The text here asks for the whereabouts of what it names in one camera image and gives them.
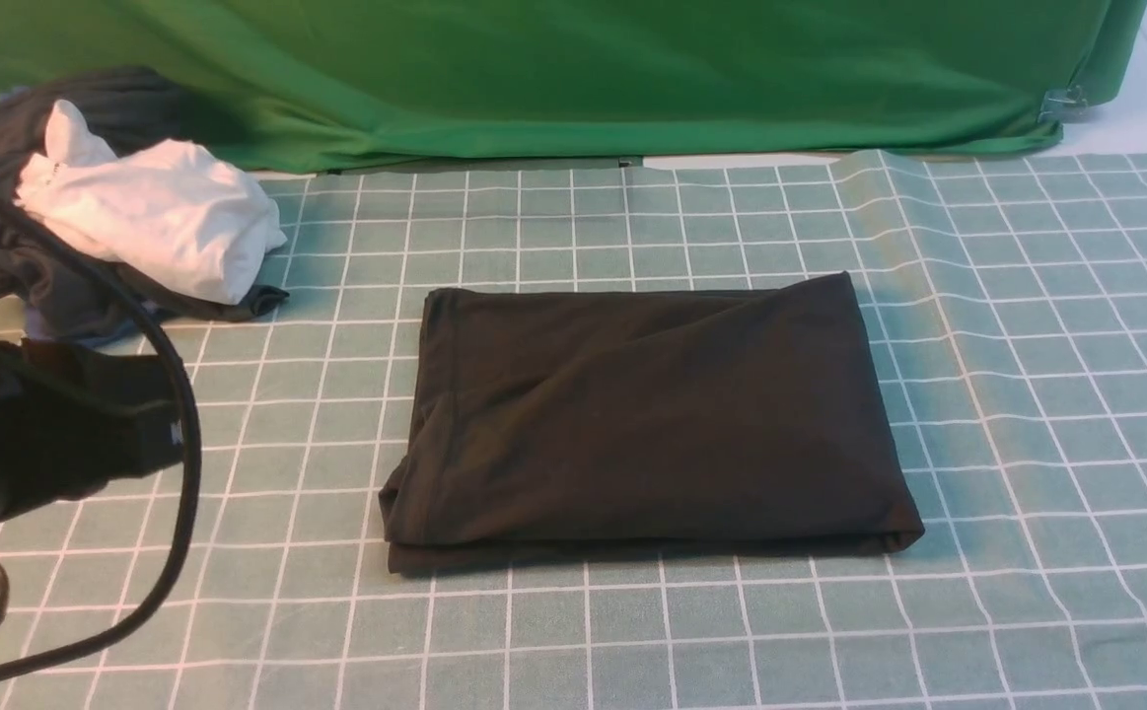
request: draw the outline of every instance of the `green fabric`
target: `green fabric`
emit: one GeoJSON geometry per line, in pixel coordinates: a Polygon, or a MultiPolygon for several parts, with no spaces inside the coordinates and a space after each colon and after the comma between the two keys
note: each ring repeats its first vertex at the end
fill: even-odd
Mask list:
{"type": "Polygon", "coordinates": [[[248,167],[414,157],[1007,153],[1109,97],[1146,0],[0,0],[0,91],[145,63],[248,167]]]}

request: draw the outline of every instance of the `crumpled white shirt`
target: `crumpled white shirt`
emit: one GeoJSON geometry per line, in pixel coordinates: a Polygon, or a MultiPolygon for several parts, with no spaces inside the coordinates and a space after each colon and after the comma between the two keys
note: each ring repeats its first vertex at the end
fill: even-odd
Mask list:
{"type": "Polygon", "coordinates": [[[62,100],[45,149],[19,174],[17,204],[83,255],[130,264],[171,291],[235,305],[266,252],[288,242],[257,180],[200,145],[165,140],[118,158],[62,100]]]}

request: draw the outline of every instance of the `black device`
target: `black device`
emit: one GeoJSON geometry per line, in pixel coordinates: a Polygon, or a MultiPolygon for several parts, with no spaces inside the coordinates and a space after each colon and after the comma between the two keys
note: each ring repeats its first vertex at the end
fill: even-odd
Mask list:
{"type": "MultiPolygon", "coordinates": [[[[112,291],[156,354],[99,354],[69,343],[0,342],[0,522],[80,500],[123,477],[182,463],[171,551],[148,598],[112,629],[0,664],[0,681],[67,664],[122,641],[171,593],[186,561],[201,485],[201,424],[182,361],[155,319],[104,265],[0,198],[0,220],[112,291]]],[[[9,579],[0,565],[0,623],[9,579]]]]}

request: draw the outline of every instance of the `grid mat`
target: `grid mat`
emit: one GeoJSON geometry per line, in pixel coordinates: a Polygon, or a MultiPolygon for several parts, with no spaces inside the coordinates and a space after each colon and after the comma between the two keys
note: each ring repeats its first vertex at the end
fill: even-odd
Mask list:
{"type": "MultiPolygon", "coordinates": [[[[0,685],[0,710],[1147,709],[1147,156],[265,185],[290,243],[264,279],[292,301],[172,323],[208,445],[188,569],[145,630],[0,685]],[[860,288],[915,547],[384,571],[375,491],[405,447],[429,288],[829,271],[860,288]]],[[[0,333],[18,328],[0,302],[0,333]]],[[[1,525],[0,660],[140,601],[178,485],[1,525]]]]}

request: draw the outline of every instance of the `fabric fold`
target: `fabric fold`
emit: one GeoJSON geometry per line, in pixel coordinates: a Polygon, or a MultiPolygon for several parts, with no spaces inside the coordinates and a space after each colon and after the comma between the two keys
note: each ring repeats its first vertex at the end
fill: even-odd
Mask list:
{"type": "Polygon", "coordinates": [[[848,274],[779,291],[434,291],[390,569],[923,535],[848,274]]]}

